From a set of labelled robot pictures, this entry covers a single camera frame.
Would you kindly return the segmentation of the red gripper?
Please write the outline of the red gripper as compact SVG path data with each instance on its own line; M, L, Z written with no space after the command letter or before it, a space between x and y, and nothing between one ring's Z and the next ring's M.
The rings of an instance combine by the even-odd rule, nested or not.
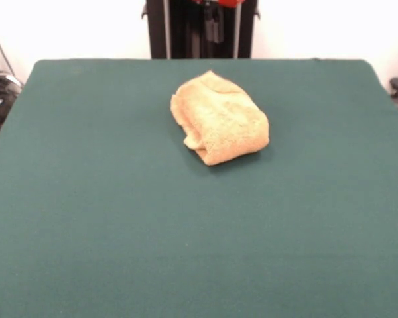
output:
M201 6L220 6L227 8L236 8L245 2L245 0L190 0ZM213 40L216 44L224 41L224 11L222 8L214 9L204 7L204 33L206 40Z

